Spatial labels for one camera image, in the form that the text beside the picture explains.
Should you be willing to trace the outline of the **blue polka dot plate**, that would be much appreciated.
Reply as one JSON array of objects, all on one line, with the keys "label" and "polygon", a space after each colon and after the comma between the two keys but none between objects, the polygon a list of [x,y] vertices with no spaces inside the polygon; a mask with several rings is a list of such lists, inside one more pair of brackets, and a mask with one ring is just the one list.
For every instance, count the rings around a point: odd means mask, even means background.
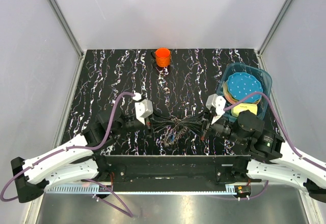
[{"label": "blue polka dot plate", "polygon": [[236,72],[226,81],[229,94],[236,100],[241,100],[254,92],[263,92],[260,81],[251,74]]}]

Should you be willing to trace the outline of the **yellow plate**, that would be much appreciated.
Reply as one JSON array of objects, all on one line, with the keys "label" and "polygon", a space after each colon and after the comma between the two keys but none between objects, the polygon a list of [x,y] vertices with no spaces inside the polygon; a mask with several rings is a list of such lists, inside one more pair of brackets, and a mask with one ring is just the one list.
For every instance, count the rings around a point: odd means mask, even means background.
[{"label": "yellow plate", "polygon": [[229,97],[229,93],[228,93],[228,87],[227,87],[227,82],[223,83],[223,94],[225,98]]}]

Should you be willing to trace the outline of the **orange cup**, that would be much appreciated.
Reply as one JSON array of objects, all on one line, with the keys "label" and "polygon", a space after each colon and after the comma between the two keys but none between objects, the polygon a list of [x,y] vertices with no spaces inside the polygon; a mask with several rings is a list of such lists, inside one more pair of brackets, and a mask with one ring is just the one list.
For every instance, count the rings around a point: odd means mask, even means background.
[{"label": "orange cup", "polygon": [[164,68],[170,65],[171,52],[165,47],[161,47],[155,51],[155,60],[157,66]]}]

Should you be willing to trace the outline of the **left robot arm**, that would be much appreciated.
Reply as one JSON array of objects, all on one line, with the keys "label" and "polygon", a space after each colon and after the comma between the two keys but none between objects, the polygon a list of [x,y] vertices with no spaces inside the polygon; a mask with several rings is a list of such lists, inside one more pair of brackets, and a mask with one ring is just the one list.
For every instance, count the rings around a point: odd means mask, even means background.
[{"label": "left robot arm", "polygon": [[111,180],[114,173],[101,151],[114,143],[116,135],[138,130],[153,135],[174,123],[157,112],[138,117],[103,111],[94,124],[59,147],[32,159],[11,160],[16,199],[27,203],[57,185],[73,181]]}]

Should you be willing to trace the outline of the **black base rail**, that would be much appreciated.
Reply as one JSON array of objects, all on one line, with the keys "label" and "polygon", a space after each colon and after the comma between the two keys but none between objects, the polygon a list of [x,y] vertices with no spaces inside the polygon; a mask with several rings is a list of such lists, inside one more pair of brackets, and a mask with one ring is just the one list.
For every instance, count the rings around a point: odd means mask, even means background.
[{"label": "black base rail", "polygon": [[249,156],[95,156],[103,181],[143,179],[203,179],[212,183],[247,180]]}]

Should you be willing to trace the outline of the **pink plate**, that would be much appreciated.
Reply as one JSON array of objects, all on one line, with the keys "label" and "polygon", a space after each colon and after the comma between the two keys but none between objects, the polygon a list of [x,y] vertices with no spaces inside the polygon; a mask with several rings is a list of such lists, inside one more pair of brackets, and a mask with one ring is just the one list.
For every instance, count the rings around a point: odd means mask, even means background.
[{"label": "pink plate", "polygon": [[224,96],[225,96],[226,100],[231,104],[235,104],[238,102],[238,100],[234,99],[228,92],[225,92]]}]

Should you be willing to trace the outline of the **teal plastic container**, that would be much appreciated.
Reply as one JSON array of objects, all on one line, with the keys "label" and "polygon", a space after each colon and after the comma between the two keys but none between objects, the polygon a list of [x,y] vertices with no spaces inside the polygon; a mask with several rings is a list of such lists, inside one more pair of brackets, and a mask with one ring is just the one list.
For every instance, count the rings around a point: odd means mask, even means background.
[{"label": "teal plastic container", "polygon": [[[234,74],[236,72],[245,72],[245,73],[251,74],[254,77],[256,77],[260,81],[260,83],[262,85],[263,93],[266,96],[270,95],[271,86],[272,86],[273,82],[272,82],[271,76],[267,72],[265,72],[264,70],[259,69],[259,68],[254,68],[254,67],[251,67],[249,65],[245,65],[243,63],[233,63],[233,64],[230,64],[230,65],[227,66],[227,68],[226,68],[226,70],[225,70],[225,72],[224,72],[224,74],[222,76],[222,79],[221,79],[220,84],[218,86],[218,89],[216,91],[216,93],[219,96],[224,97],[223,83],[227,81],[228,77],[231,74]],[[229,103],[228,101],[226,102],[226,106],[231,106],[231,105],[232,104]]]}]

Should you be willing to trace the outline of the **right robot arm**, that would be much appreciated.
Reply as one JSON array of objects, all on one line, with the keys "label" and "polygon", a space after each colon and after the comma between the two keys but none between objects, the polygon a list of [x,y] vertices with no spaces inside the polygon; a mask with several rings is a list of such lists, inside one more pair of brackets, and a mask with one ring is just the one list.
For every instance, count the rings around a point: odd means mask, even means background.
[{"label": "right robot arm", "polygon": [[222,116],[214,120],[210,111],[181,121],[181,125],[197,134],[200,140],[210,135],[239,145],[243,154],[233,162],[233,180],[275,181],[308,193],[309,197],[325,202],[325,163],[308,158],[290,142],[265,129],[264,121],[245,110],[231,122]]}]

